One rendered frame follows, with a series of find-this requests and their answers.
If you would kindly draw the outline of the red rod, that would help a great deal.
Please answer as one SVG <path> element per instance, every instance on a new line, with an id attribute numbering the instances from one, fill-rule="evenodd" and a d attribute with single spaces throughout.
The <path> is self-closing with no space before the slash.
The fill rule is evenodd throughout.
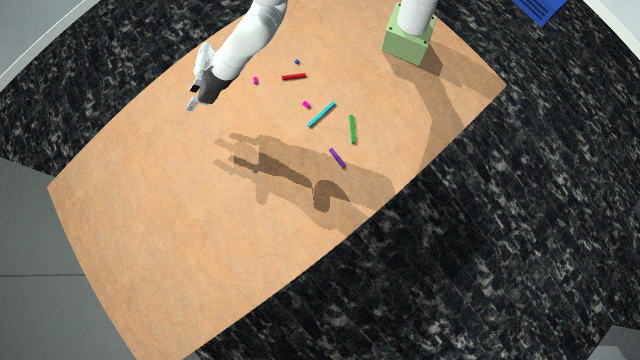
<path id="1" fill-rule="evenodd" d="M 285 75 L 285 76 L 282 76 L 282 80 L 296 79 L 296 78 L 305 78 L 305 77 L 306 77 L 306 73 L 302 73 L 302 74 L 293 74 L 293 75 Z"/>

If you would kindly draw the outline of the purple rod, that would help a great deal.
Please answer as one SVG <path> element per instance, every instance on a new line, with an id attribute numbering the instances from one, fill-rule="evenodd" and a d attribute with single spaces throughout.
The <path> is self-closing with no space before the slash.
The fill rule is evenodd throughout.
<path id="1" fill-rule="evenodd" d="M 343 162 L 343 160 L 339 157 L 339 155 L 335 152 L 335 150 L 333 148 L 329 149 L 330 153 L 334 156 L 334 158 L 338 161 L 338 163 L 341 165 L 342 168 L 346 167 L 346 164 Z"/>

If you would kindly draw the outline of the turquoise rod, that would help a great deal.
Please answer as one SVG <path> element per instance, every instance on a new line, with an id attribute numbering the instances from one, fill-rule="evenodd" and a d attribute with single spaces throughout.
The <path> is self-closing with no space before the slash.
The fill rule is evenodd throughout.
<path id="1" fill-rule="evenodd" d="M 313 118 L 307 126 L 312 127 L 322 116 L 324 116 L 336 103 L 332 101 L 325 109 L 323 109 L 315 118 Z"/>

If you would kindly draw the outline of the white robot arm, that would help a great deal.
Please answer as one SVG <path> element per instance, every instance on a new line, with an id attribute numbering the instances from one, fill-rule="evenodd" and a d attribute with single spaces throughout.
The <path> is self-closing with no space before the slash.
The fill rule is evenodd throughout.
<path id="1" fill-rule="evenodd" d="M 397 22 L 412 35 L 423 34 L 438 0 L 402 0 Z M 288 0 L 253 0 L 252 6 L 220 49 L 222 61 L 240 68 L 274 37 L 287 10 Z"/>

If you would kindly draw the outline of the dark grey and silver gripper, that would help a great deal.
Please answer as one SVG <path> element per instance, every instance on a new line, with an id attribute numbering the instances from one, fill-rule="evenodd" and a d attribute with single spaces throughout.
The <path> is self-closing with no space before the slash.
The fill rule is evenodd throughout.
<path id="1" fill-rule="evenodd" d="M 234 68 L 225 64 L 220 57 L 220 49 L 215 52 L 207 42 L 200 47 L 194 67 L 196 79 L 189 90 L 194 93 L 199 90 L 199 93 L 198 97 L 192 97 L 185 110 L 193 112 L 198 103 L 213 104 L 220 92 L 229 87 L 244 69 L 245 66 Z"/>

